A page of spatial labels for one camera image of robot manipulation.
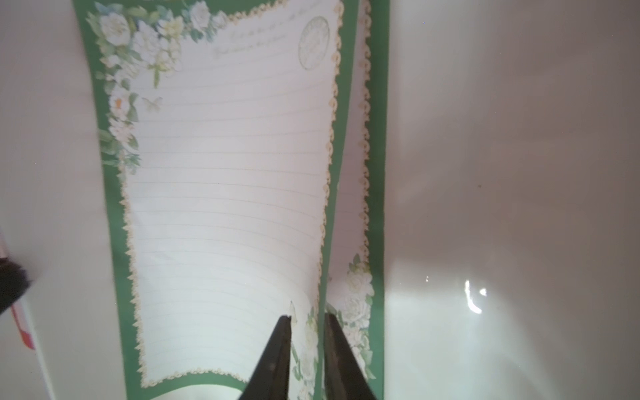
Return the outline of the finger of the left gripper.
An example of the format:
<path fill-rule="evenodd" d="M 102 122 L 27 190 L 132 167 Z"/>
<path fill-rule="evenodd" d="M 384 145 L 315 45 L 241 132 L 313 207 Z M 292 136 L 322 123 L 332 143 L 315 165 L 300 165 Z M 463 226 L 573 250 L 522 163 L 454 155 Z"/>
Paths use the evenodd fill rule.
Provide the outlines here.
<path fill-rule="evenodd" d="M 10 258 L 0 265 L 0 313 L 11 308 L 28 291 L 31 281 L 27 271 Z"/>

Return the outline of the green bordered stationery sheet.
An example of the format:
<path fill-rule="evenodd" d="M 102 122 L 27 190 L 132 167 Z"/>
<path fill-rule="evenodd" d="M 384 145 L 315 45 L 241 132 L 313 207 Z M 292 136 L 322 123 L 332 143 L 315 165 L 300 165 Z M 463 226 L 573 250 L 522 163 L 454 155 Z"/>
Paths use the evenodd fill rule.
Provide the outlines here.
<path fill-rule="evenodd" d="M 76 1 L 98 120 L 126 396 L 244 389 L 292 320 L 319 398 L 355 1 Z"/>

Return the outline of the white plastic storage tray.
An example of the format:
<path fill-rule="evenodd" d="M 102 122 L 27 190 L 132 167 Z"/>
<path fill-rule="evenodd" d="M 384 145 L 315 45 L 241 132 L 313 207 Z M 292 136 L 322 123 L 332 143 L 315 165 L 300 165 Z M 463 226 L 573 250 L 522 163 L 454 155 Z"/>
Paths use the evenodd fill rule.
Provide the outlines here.
<path fill-rule="evenodd" d="M 639 4 L 393 1 L 387 399 L 639 396 Z M 126 396 L 69 1 L 1 4 L 6 399 Z"/>

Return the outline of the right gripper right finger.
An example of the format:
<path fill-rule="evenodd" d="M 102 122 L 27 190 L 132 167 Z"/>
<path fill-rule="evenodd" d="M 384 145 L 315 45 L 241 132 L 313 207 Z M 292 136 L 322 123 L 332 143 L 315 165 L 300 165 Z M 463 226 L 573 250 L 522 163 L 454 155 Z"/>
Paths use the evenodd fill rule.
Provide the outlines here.
<path fill-rule="evenodd" d="M 338 318 L 324 317 L 324 387 L 328 400 L 376 400 Z"/>

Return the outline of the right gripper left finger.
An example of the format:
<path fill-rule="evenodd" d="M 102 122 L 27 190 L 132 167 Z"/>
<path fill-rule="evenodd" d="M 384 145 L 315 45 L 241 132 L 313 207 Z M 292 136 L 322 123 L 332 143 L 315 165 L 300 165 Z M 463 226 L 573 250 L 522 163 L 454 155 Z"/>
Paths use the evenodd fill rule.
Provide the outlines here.
<path fill-rule="evenodd" d="M 291 344 L 291 317 L 281 316 L 239 400 L 288 399 Z"/>

